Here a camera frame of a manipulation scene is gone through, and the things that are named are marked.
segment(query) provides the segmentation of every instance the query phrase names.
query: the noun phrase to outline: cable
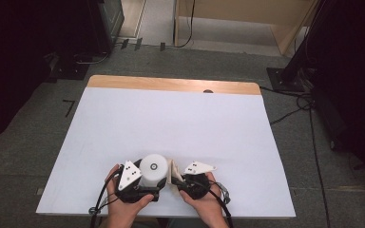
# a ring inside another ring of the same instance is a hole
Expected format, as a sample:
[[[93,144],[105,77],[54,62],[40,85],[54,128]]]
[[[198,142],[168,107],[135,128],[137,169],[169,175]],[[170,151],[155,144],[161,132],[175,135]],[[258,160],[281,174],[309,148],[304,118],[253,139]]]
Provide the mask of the cable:
[[[295,111],[291,111],[291,112],[285,114],[284,116],[280,117],[279,119],[270,122],[269,123],[270,125],[277,124],[277,123],[283,121],[284,119],[286,119],[287,117],[289,117],[289,116],[291,116],[291,115],[299,112],[300,110],[307,111],[307,110],[311,109],[311,106],[313,104],[313,101],[307,100],[307,99],[311,98],[311,94],[310,93],[303,93],[303,94],[299,94],[299,95],[297,95],[297,94],[286,94],[286,93],[280,93],[280,92],[277,92],[277,93],[283,94],[283,95],[289,95],[289,96],[296,95],[296,97],[297,97],[297,99],[296,99],[296,105],[298,106],[298,109],[296,109]],[[306,105],[300,105],[300,100],[301,99],[303,99],[304,101],[306,101],[307,104]]]
[[[109,177],[108,179],[106,180],[105,182],[105,185],[103,185],[103,188],[102,188],[102,191],[100,192],[100,195],[99,195],[99,198],[97,199],[97,202],[96,202],[96,206],[95,207],[92,207],[88,210],[88,212],[92,215],[91,217],[91,220],[90,220],[90,228],[94,228],[95,224],[96,224],[96,218],[97,218],[97,215],[100,213],[100,210],[103,209],[103,207],[109,205],[110,203],[116,201],[117,199],[105,204],[105,205],[102,205],[100,206],[100,201],[102,200],[102,197],[103,197],[103,193],[105,192],[106,190],[106,187],[108,186],[109,182],[116,176],[116,175],[119,175],[121,173],[121,170],[123,170],[123,167],[120,165],[120,167],[115,170]]]
[[[105,60],[106,57],[108,57],[109,53],[106,53],[106,56],[99,60],[99,61],[96,61],[96,62],[76,62],[76,64],[80,64],[80,65],[95,65],[95,64],[100,64],[102,61]]]
[[[274,89],[271,88],[267,88],[264,86],[260,86],[260,89],[266,90],[266,91],[270,91],[270,92],[274,92],[274,93],[278,93],[278,94],[282,94],[282,95],[286,95],[286,96],[291,96],[291,97],[298,97],[299,95],[296,93],[285,93],[285,92],[279,92],[279,91],[275,91]]]
[[[326,219],[327,219],[327,227],[328,228],[331,228],[330,214],[328,212],[328,204],[327,204],[327,199],[325,197],[324,183],[322,181],[321,169],[319,167],[319,162],[318,162],[317,147],[316,147],[316,136],[314,134],[314,125],[313,125],[313,117],[312,117],[313,115],[312,115],[311,108],[309,109],[309,115],[310,115],[311,135],[312,135],[312,139],[313,139],[314,157],[316,159],[316,166],[317,166],[317,171],[318,171],[318,179],[319,179],[319,184],[321,185],[322,199],[324,201],[325,216],[326,216]]]
[[[185,44],[183,44],[181,46],[175,46],[175,48],[183,48],[183,47],[185,47],[189,43],[189,41],[191,41],[191,38],[192,38],[192,21],[194,20],[194,10],[195,10],[195,0],[194,0],[194,3],[192,4],[192,11],[191,11],[191,32],[190,32],[189,38],[188,38],[188,40],[186,41]]]
[[[309,111],[310,127],[311,127],[312,141],[313,141],[313,149],[314,149],[314,157],[315,157],[315,160],[316,160],[316,166],[317,166],[319,184],[321,186],[322,199],[324,201],[324,208],[325,208],[325,216],[326,216],[326,220],[327,220],[327,227],[328,228],[331,228],[330,215],[329,215],[329,212],[328,212],[328,203],[327,203],[327,199],[326,199],[326,196],[325,196],[325,188],[324,188],[324,183],[322,181],[321,169],[319,167],[319,161],[318,161],[318,155],[317,155],[316,135],[315,135],[315,132],[314,132],[313,115],[312,115],[312,107],[314,105],[314,101],[308,101],[307,100],[308,98],[311,98],[311,94],[310,93],[304,93],[304,94],[300,94],[300,95],[297,95],[297,94],[286,94],[286,93],[277,92],[277,91],[274,91],[272,89],[265,88],[265,87],[261,87],[261,86],[260,86],[260,88],[263,88],[263,89],[268,90],[268,91],[276,92],[276,93],[279,93],[279,94],[283,94],[283,95],[289,95],[289,96],[294,96],[295,95],[295,96],[298,96],[298,98],[296,100],[296,105],[298,106],[298,110],[293,111],[289,115],[286,114],[283,118],[280,118],[279,119],[279,122],[282,121],[287,116],[290,116],[290,115],[292,115],[293,113],[295,113],[297,111],[300,111],[300,110],[308,110]],[[300,99],[304,99],[307,102],[307,105],[300,106],[300,104],[299,104]]]
[[[197,181],[192,181],[190,180],[189,183],[194,183],[194,184],[197,184],[198,186],[202,187],[202,188],[205,188],[207,189],[206,186],[204,186],[203,184],[197,182]],[[227,222],[229,223],[229,227],[230,228],[234,228],[234,225],[233,225],[233,220],[232,220],[232,215],[230,214],[229,210],[227,209],[227,206],[226,206],[226,203],[224,203],[221,198],[216,195],[216,193],[214,193],[211,189],[208,190],[209,193],[214,196],[216,198],[216,201],[219,203],[219,205],[221,206],[221,208],[223,209],[224,213],[226,214],[226,219],[227,219]]]

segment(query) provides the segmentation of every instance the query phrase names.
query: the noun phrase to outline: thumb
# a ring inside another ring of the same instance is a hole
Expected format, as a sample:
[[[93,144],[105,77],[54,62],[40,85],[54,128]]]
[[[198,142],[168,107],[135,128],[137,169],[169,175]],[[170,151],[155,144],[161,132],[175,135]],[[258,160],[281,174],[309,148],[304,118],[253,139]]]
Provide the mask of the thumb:
[[[142,208],[146,207],[147,204],[149,204],[155,197],[151,194],[148,194],[144,197],[142,197],[139,201],[138,201],[138,204],[139,206]]]
[[[193,199],[185,191],[181,190],[180,195],[186,203],[192,206]]]

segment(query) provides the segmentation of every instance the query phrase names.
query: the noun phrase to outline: wrist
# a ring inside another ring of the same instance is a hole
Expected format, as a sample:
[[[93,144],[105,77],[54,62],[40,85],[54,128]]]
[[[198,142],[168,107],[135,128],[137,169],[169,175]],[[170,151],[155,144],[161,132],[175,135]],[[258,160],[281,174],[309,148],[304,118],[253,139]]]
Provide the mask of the wrist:
[[[107,217],[107,228],[130,228],[135,217],[111,215]]]
[[[224,220],[224,217],[212,219],[211,221],[209,221],[209,224],[207,225],[209,226],[209,228],[228,228],[228,225]]]

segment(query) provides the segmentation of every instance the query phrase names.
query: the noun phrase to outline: finger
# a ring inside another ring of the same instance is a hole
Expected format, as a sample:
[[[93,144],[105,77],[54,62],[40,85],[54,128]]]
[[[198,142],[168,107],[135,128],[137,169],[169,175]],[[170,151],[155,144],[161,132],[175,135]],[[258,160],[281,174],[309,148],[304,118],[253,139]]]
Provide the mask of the finger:
[[[215,180],[215,177],[213,177],[213,174],[212,173],[206,173],[205,174],[206,175],[206,177],[210,180],[210,181],[213,181],[213,182],[216,182],[216,180]]]
[[[147,206],[147,204],[149,204],[155,197],[151,194],[148,194],[144,197],[142,197],[139,201],[138,201],[138,204],[139,204],[139,207],[142,209],[144,207]]]
[[[116,164],[108,173],[107,177],[106,177],[106,180],[108,180],[109,178],[111,178],[111,174],[113,174],[116,170],[118,170],[120,166],[118,164]],[[115,184],[114,184],[114,181],[113,179],[111,179],[109,182],[108,182],[108,185],[106,186],[106,190],[107,190],[107,193],[108,194],[112,194],[115,192]]]
[[[192,206],[192,203],[194,200],[185,191],[181,190],[180,195],[182,196],[182,199],[184,200],[184,202],[186,202]]]
[[[114,167],[112,167],[112,169],[109,171],[109,173],[107,174],[106,180],[109,178],[109,176],[111,176],[112,173],[114,173],[118,168],[120,167],[119,164],[116,164]]]
[[[209,181],[213,181],[213,183],[216,182],[215,177],[212,173],[206,173],[206,177],[209,179]],[[212,189],[212,191],[216,193],[219,197],[221,196],[221,190],[216,184],[211,184],[210,189]]]

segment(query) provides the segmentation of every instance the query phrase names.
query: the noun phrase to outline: white table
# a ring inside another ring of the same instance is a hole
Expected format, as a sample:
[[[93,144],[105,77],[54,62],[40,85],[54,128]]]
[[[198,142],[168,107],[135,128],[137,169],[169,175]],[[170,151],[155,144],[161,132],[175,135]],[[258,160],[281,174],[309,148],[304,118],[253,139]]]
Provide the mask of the white table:
[[[202,93],[207,88],[241,94]],[[88,215],[115,163],[153,153],[181,171],[193,160],[217,166],[233,218],[295,216],[257,85],[116,76],[90,79],[37,213]],[[168,185],[139,215],[197,216]]]

